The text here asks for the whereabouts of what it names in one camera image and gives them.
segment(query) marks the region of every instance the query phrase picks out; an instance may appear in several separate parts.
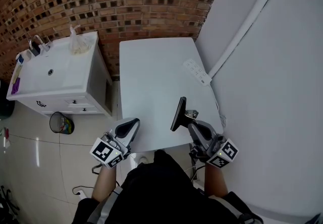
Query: trash can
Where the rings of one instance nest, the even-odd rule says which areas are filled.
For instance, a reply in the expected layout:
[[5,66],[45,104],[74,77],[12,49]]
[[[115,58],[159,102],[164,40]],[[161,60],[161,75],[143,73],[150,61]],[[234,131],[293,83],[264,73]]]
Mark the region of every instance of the trash can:
[[6,99],[9,85],[0,80],[0,120],[11,116],[15,108],[15,102]]
[[50,129],[54,133],[71,134],[74,131],[74,123],[61,112],[55,112],[49,119]]

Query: tiled floor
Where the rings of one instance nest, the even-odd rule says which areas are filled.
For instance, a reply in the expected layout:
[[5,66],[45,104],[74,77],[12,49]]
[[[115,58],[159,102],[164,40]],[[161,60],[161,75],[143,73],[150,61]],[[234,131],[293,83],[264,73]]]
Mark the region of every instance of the tiled floor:
[[[74,115],[72,135],[59,135],[49,128],[49,118],[16,103],[13,115],[0,122],[10,131],[11,146],[0,149],[0,182],[13,193],[20,206],[23,223],[71,223],[79,202],[72,193],[76,186],[93,187],[97,175],[91,168],[97,161],[89,154],[97,137],[116,120],[121,119],[119,84],[114,83],[113,117]],[[165,150],[186,170],[191,167],[189,145]],[[117,181],[121,184],[127,173],[145,155],[153,160],[153,152],[134,153],[117,166]],[[92,189],[82,188],[87,196]]]

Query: faucet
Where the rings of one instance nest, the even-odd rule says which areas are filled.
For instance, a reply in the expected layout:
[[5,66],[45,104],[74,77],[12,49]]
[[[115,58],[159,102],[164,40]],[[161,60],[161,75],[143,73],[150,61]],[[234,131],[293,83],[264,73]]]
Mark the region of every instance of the faucet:
[[48,42],[47,44],[45,44],[45,43],[41,40],[41,38],[40,38],[38,35],[34,35],[34,36],[32,36],[32,37],[28,40],[29,48],[30,48],[30,49],[33,49],[33,47],[32,47],[32,41],[34,40],[34,38],[35,38],[35,37],[37,37],[37,38],[38,38],[38,40],[39,40],[40,45],[42,46],[42,48],[43,48],[46,52],[48,52],[48,51],[49,51],[49,49],[50,49],[50,44],[51,44],[51,42]]

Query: trash bag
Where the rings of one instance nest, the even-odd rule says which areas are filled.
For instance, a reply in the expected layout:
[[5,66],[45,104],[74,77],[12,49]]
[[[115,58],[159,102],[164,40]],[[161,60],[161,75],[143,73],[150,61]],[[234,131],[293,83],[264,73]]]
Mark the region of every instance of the trash bag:
[[70,25],[70,51],[72,54],[88,52],[92,46],[92,40],[90,38],[76,34],[75,29],[79,27],[80,25],[77,25],[73,28],[72,25]]

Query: sink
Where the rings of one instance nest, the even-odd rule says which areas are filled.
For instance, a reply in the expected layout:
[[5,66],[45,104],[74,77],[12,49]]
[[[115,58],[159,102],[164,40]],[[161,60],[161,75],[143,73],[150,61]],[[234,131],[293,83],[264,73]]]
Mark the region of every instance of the sink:
[[52,42],[49,51],[43,50],[40,55],[23,63],[19,74],[19,90],[14,96],[85,90],[97,34],[93,36],[93,33],[86,33],[83,36],[87,36],[92,43],[86,53],[72,54],[69,49],[70,38],[66,37]]

